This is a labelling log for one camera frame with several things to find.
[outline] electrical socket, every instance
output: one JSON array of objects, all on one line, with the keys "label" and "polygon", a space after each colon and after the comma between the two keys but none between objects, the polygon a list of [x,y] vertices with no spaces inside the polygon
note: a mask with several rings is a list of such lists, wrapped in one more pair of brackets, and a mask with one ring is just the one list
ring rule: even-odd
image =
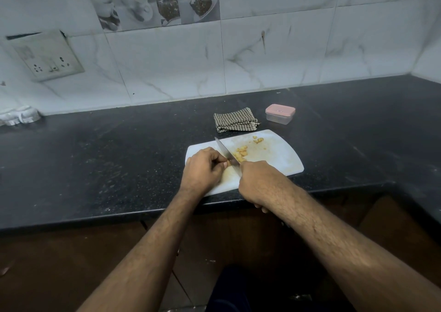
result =
[{"label": "electrical socket", "polygon": [[79,60],[60,30],[9,40],[18,57],[37,81],[84,72]]}]

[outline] backsplash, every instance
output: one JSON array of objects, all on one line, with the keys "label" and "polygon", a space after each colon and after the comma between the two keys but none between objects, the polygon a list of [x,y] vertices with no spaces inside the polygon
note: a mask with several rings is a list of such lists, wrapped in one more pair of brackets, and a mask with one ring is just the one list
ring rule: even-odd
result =
[{"label": "backsplash", "polygon": [[0,8],[2,37],[60,29],[85,69],[33,82],[3,41],[0,110],[66,113],[414,67],[441,80],[441,0],[0,0]]}]

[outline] hand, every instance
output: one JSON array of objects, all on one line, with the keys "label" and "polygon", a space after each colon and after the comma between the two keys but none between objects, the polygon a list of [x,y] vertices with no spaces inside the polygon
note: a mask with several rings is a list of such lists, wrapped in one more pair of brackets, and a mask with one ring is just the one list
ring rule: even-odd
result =
[{"label": "hand", "polygon": [[202,198],[222,177],[227,159],[211,147],[201,149],[185,163],[180,191]]},{"label": "hand", "polygon": [[240,194],[256,207],[262,206],[262,211],[277,211],[283,207],[287,196],[297,188],[285,175],[266,161],[240,164],[242,178],[239,183]]}]

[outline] checkered kitchen towel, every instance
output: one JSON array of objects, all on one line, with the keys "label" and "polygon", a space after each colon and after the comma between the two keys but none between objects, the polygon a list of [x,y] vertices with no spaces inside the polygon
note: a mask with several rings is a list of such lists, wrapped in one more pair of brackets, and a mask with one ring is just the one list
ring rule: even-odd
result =
[{"label": "checkered kitchen towel", "polygon": [[214,122],[216,123],[218,133],[226,131],[256,131],[257,125],[259,125],[250,108],[244,108],[232,113],[215,113]]}]

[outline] kitchen knife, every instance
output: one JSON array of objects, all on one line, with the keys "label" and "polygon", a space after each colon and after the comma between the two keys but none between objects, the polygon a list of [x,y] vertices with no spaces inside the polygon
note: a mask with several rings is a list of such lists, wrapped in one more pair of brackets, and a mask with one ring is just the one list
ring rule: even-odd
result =
[{"label": "kitchen knife", "polygon": [[214,138],[219,146],[220,153],[230,160],[231,166],[233,167],[234,171],[239,175],[239,177],[242,177],[242,170],[240,170],[240,163],[236,160],[234,155],[231,154],[231,152],[227,149],[227,147],[225,147],[217,137]]}]

